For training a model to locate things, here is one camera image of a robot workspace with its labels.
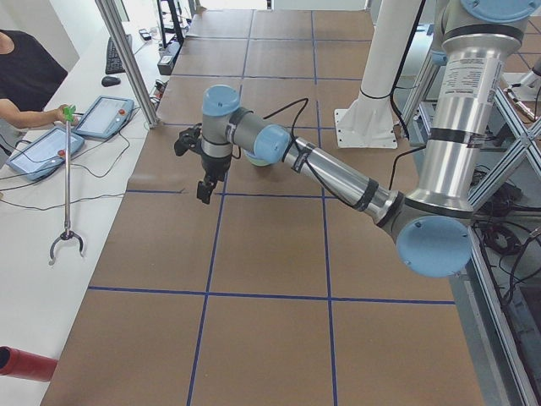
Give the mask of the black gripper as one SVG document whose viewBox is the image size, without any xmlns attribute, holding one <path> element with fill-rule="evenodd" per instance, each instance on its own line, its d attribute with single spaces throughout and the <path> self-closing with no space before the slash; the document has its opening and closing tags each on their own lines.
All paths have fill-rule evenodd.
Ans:
<svg viewBox="0 0 541 406">
<path fill-rule="evenodd" d="M 196 197 L 202 203 L 209 205 L 214 183 L 223 182 L 231 166 L 231 155 L 215 157 L 205 153 L 201 155 L 202 168 L 205 170 L 204 180 L 197 185 Z"/>
</svg>

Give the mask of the person's forearm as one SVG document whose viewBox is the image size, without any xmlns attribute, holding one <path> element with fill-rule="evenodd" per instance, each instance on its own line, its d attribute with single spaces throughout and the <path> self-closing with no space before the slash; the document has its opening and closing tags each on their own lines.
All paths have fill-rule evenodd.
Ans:
<svg viewBox="0 0 541 406">
<path fill-rule="evenodd" d="M 57 109 L 49 111 L 20 111 L 9 99 L 0 102 L 1 119 L 17 129 L 33 129 L 52 124 L 57 120 Z"/>
</svg>

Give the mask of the person's hand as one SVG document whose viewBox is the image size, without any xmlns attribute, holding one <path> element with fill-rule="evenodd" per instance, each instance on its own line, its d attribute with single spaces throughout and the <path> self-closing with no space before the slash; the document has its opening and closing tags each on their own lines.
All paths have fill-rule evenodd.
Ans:
<svg viewBox="0 0 541 406">
<path fill-rule="evenodd" d="M 53 121 L 67 123 L 72 125 L 79 123 L 77 114 L 75 113 L 74 105 L 63 104 L 52 111 Z"/>
</svg>

